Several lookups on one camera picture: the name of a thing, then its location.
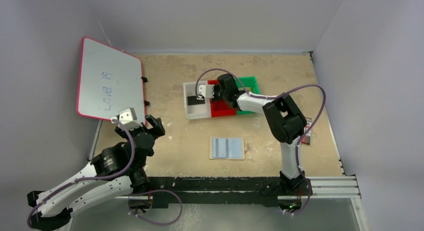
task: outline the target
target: cable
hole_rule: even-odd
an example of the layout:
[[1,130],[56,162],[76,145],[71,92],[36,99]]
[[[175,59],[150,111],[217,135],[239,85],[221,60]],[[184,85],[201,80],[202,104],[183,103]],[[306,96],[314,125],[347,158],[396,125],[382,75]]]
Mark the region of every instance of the cable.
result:
[[152,225],[158,225],[158,226],[168,226],[168,225],[172,225],[173,223],[178,221],[178,219],[180,219],[181,215],[183,214],[183,201],[181,201],[181,198],[178,197],[178,195],[176,193],[174,193],[170,190],[166,190],[166,189],[157,189],[157,190],[152,190],[152,191],[147,191],[147,192],[142,192],[142,193],[134,193],[134,194],[130,194],[128,196],[142,196],[142,195],[150,195],[150,194],[160,193],[160,192],[165,192],[165,193],[171,194],[178,200],[178,202],[179,202],[179,214],[174,220],[169,221],[169,222],[156,222],[156,221],[150,220],[148,218],[145,218],[141,215],[138,215],[131,210],[130,201],[128,201],[128,210],[129,210],[128,215],[133,215],[136,218],[139,218],[143,221],[146,221],[146,222],[148,222]]
[[47,195],[47,197],[45,197],[42,202],[38,203],[35,207],[33,207],[31,209],[31,211],[29,212],[28,218],[26,219],[26,224],[28,225],[28,227],[30,227],[31,229],[33,229],[33,226],[31,225],[31,217],[33,216],[33,214],[35,213],[35,211],[37,209],[39,209],[43,204],[45,204],[49,199],[51,199],[53,196],[55,196],[56,194],[58,194],[59,192],[63,191],[64,189],[74,185],[74,184],[78,184],[81,181],[87,181],[87,180],[109,180],[109,179],[114,179],[120,175],[122,175],[125,171],[127,171],[131,164],[133,164],[134,161],[134,155],[136,153],[136,144],[134,143],[134,139],[130,134],[130,131],[128,130],[127,127],[125,127],[119,120],[117,119],[113,119],[112,122],[117,123],[126,133],[128,139],[129,139],[129,143],[131,144],[131,157],[129,158],[128,164],[119,172],[114,173],[112,175],[108,175],[108,176],[103,176],[103,177],[82,177],[82,178],[77,178],[74,180],[74,182],[69,182],[67,184],[64,184],[62,186],[60,186],[58,189],[56,189],[55,191],[51,192],[49,195]]
[[196,81],[196,86],[195,86],[196,90],[195,90],[195,93],[196,93],[196,96],[197,97],[199,97],[199,93],[198,93],[198,90],[197,89],[198,89],[198,84],[199,84],[200,79],[203,77],[203,75],[205,75],[206,73],[209,73],[211,71],[223,71],[223,72],[231,75],[233,78],[235,78],[240,83],[240,85],[243,87],[243,90],[250,97],[252,97],[252,98],[275,100],[275,99],[284,98],[287,95],[289,95],[289,94],[291,94],[291,93],[293,93],[295,91],[298,91],[298,90],[301,90],[301,89],[304,89],[304,88],[308,88],[308,87],[317,87],[317,88],[319,88],[321,90],[321,92],[322,92],[322,104],[321,104],[321,108],[319,109],[318,114],[316,115],[316,117],[313,120],[313,122],[310,124],[309,128],[307,128],[306,131],[300,136],[300,138],[298,139],[298,141],[296,143],[296,147],[295,147],[295,157],[296,157],[297,170],[299,171],[300,175],[302,175],[302,178],[307,182],[307,185],[308,185],[308,194],[307,194],[307,199],[305,201],[305,204],[302,205],[302,207],[298,211],[296,211],[294,213],[291,213],[291,215],[297,215],[297,214],[299,214],[300,212],[302,212],[306,208],[306,206],[308,206],[309,201],[310,201],[311,196],[312,196],[311,182],[309,181],[309,179],[306,178],[305,174],[302,172],[301,167],[300,167],[301,164],[300,164],[300,158],[299,158],[299,147],[301,145],[301,142],[302,142],[303,138],[315,126],[315,124],[317,123],[317,120],[320,118],[321,114],[323,113],[324,107],[326,105],[326,99],[327,99],[326,91],[323,89],[323,87],[319,86],[318,84],[310,83],[310,84],[304,84],[304,85],[301,85],[299,87],[295,87],[293,89],[290,89],[289,91],[283,92],[282,94],[280,94],[278,96],[255,95],[252,92],[248,91],[247,88],[245,87],[245,85],[242,83],[242,81],[237,76],[235,76],[233,73],[231,73],[230,71],[225,70],[225,69],[222,69],[222,68],[211,68],[211,69],[208,69],[205,72],[203,72],[200,75],[200,77],[197,79],[197,81]]

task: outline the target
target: green plastic bin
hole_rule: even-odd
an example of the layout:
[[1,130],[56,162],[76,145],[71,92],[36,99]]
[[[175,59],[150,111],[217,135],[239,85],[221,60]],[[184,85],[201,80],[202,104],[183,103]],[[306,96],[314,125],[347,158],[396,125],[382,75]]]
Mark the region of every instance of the green plastic bin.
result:
[[[252,91],[252,93],[260,95],[258,82],[256,82],[255,76],[249,76],[249,77],[241,77],[240,81],[244,84],[244,86],[249,90]],[[237,87],[239,90],[242,90],[242,85],[238,80],[235,80],[235,83],[237,84]],[[237,115],[245,115],[245,114],[253,114],[251,111],[237,111]]]

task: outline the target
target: gray wall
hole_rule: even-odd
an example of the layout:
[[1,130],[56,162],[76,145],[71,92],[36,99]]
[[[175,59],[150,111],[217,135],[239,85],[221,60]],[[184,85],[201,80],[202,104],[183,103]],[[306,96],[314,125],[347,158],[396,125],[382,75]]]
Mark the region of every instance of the gray wall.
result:
[[97,121],[76,113],[86,0],[0,0],[0,230],[29,230],[26,194],[86,163]]
[[342,0],[90,0],[112,44],[136,52],[315,49]]
[[373,230],[424,230],[424,0],[344,0],[314,62]]

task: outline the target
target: whiteboard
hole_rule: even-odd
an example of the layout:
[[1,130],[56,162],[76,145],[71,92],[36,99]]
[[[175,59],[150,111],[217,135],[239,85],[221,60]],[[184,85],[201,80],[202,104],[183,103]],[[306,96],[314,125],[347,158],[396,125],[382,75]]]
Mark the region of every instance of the whiteboard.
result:
[[145,121],[144,90],[140,59],[91,38],[82,39],[78,114],[110,120],[126,108],[134,108],[137,120]]

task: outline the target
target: wooden table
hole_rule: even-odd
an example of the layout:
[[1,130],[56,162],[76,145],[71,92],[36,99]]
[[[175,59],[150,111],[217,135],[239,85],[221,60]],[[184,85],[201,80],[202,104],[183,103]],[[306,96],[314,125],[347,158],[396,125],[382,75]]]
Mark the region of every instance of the wooden table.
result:
[[[154,156],[147,158],[148,176],[258,177],[278,176],[282,169],[279,142],[265,117],[244,114],[188,120],[183,83],[195,81],[207,69],[222,68],[239,77],[255,76],[264,95],[278,95],[294,87],[316,83],[308,55],[138,55],[143,62],[147,114],[162,118],[166,135],[156,140]],[[202,80],[223,74],[213,71]],[[306,117],[315,118],[321,105],[317,88],[291,95]],[[248,150],[245,160],[210,160],[211,137],[241,137]],[[114,125],[104,121],[95,154],[122,139]],[[301,160],[307,176],[342,176],[327,113],[312,129],[311,145],[302,145]]]

